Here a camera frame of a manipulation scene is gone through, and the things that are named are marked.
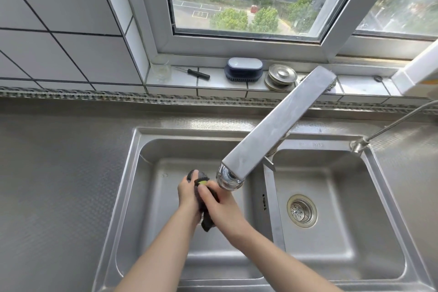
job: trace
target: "countertop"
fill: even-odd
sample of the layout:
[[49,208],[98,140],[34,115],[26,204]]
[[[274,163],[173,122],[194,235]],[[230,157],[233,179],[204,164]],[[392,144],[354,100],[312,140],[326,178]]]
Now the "countertop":
[[[0,99],[2,291],[91,290],[136,127],[250,131],[269,111],[177,110]],[[311,126],[326,133],[336,124],[347,132],[349,123],[359,123],[363,134],[371,134],[388,123],[379,121],[387,115],[350,114],[303,118],[294,131]],[[438,285],[438,124],[402,123],[371,147]]]

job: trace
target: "sink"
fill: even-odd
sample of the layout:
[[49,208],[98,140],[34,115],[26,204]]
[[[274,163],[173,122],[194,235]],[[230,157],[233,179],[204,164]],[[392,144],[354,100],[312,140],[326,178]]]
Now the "sink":
[[[177,185],[197,168],[214,179],[247,133],[136,129],[93,292],[111,291],[178,207]],[[249,223],[344,291],[435,291],[370,148],[357,136],[291,134],[233,192]],[[272,292],[217,228],[198,225],[178,291]]]

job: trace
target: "chrome faucet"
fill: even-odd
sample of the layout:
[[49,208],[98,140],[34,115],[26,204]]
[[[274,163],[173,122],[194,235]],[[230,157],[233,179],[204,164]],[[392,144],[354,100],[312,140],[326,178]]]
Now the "chrome faucet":
[[423,111],[424,109],[428,108],[429,106],[433,106],[436,104],[438,104],[438,100],[426,103],[426,104],[416,108],[412,112],[409,112],[407,115],[403,116],[402,118],[396,120],[392,124],[385,126],[383,129],[379,130],[378,132],[374,133],[373,135],[364,136],[362,139],[351,141],[350,142],[351,152],[360,155],[360,153],[370,144],[370,141],[372,139],[374,139],[376,136],[379,136],[380,134],[386,132],[387,130],[391,129],[394,126],[397,126],[399,123],[405,121],[406,119],[412,117],[413,115],[416,115],[418,112]]
[[312,106],[336,75],[316,67],[223,160],[216,181],[225,190],[240,188],[246,176],[263,161],[274,170],[270,158],[289,130]]

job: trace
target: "person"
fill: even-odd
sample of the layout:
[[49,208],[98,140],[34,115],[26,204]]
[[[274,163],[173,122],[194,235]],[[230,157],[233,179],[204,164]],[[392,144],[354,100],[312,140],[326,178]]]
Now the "person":
[[[198,178],[193,172],[192,180]],[[205,202],[216,227],[232,246],[240,250],[260,270],[276,292],[341,292],[321,277],[275,246],[244,218],[233,195],[212,180],[219,202],[205,185],[199,195]],[[189,243],[201,216],[194,195],[194,182],[187,176],[178,185],[179,207],[161,232],[125,275],[115,292],[175,292],[189,251]]]

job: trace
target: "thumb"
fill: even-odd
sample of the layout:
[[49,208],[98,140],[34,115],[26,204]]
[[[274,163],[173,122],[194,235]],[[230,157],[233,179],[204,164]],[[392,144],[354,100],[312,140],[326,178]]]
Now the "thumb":
[[208,209],[214,208],[219,204],[207,186],[198,185],[198,192]]

